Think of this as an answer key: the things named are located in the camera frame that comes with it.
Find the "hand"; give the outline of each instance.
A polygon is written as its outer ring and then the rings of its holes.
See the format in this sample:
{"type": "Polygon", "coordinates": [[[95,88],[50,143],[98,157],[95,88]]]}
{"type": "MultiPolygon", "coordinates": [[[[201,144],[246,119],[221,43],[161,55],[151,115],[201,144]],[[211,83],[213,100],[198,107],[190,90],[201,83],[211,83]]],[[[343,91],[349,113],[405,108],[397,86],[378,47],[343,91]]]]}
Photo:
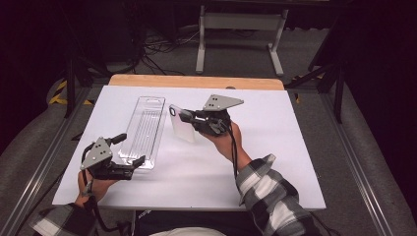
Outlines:
{"type": "MultiPolygon", "coordinates": [[[[87,181],[92,179],[92,176],[86,170],[87,181]]],[[[99,202],[107,193],[108,188],[115,184],[118,180],[98,180],[94,179],[92,182],[92,193],[95,195],[95,199],[99,202]]],[[[89,200],[89,197],[83,197],[82,192],[86,185],[84,184],[83,172],[80,171],[78,174],[79,194],[75,201],[75,204],[79,207],[84,207],[83,203],[89,200]]]]}
{"type": "MultiPolygon", "coordinates": [[[[242,148],[242,134],[240,132],[239,126],[236,123],[232,122],[231,127],[237,147],[237,169],[240,171],[247,164],[249,164],[249,162],[251,162],[252,159],[242,148]]],[[[220,154],[222,154],[228,160],[232,161],[232,138],[230,137],[228,132],[218,137],[203,133],[200,134],[206,137],[208,140],[212,141],[215,147],[217,148],[218,152],[220,152],[220,154]]]]}

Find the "transparent plastic container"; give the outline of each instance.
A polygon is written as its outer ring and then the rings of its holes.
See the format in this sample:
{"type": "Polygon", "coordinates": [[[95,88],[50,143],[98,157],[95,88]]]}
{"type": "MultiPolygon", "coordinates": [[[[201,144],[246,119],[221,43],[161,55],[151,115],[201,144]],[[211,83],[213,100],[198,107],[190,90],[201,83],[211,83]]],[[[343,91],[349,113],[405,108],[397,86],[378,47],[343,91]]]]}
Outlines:
{"type": "Polygon", "coordinates": [[[119,156],[125,164],[145,156],[141,169],[153,169],[165,123],[165,98],[141,96],[132,114],[119,156]]]}

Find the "smartphone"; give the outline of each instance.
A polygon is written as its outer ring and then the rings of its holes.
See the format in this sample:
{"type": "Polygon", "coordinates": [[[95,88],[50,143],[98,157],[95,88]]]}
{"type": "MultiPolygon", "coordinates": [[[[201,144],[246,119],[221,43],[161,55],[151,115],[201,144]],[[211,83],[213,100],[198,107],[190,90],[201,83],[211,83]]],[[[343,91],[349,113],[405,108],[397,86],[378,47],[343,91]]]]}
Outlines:
{"type": "Polygon", "coordinates": [[[196,140],[194,136],[195,131],[190,123],[181,121],[179,114],[182,112],[182,110],[182,108],[173,104],[169,106],[169,114],[171,117],[174,134],[180,139],[193,143],[196,140]]]}

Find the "person's right hand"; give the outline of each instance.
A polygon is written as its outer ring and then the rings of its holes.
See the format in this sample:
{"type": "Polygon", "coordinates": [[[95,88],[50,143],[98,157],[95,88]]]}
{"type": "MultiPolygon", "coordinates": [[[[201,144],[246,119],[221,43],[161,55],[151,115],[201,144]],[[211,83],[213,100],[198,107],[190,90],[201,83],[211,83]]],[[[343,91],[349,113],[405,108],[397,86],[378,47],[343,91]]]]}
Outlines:
{"type": "MultiPolygon", "coordinates": [[[[242,148],[242,134],[240,132],[239,126],[232,122],[231,129],[233,131],[233,137],[236,142],[237,147],[237,169],[243,169],[252,159],[242,148]]],[[[228,160],[232,161],[232,138],[229,133],[225,133],[222,136],[211,136],[207,134],[200,133],[202,136],[206,137],[208,140],[212,141],[217,148],[218,152],[226,157],[228,160]]]]}

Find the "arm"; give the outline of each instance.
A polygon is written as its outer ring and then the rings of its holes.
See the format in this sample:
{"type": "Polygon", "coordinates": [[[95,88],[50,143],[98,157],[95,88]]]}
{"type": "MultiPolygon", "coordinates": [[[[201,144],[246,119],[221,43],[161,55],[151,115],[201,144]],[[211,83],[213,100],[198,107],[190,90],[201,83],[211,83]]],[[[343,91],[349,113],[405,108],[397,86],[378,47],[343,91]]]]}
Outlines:
{"type": "MultiPolygon", "coordinates": [[[[92,177],[86,171],[87,178],[92,177]]],[[[96,219],[92,212],[84,209],[84,203],[89,197],[83,197],[85,188],[82,172],[78,176],[79,194],[73,204],[49,208],[39,213],[31,223],[36,232],[41,235],[93,235],[96,226],[96,219]]],[[[92,193],[97,201],[100,201],[107,193],[108,188],[116,183],[115,180],[94,180],[92,193]]]]}
{"type": "MultiPolygon", "coordinates": [[[[312,216],[298,204],[297,190],[270,168],[275,156],[270,154],[252,160],[242,148],[239,127],[233,122],[232,130],[237,145],[239,175],[236,183],[241,204],[245,204],[263,235],[320,235],[312,216]]],[[[202,135],[212,141],[222,155],[232,159],[228,134],[221,137],[202,135]]]]}

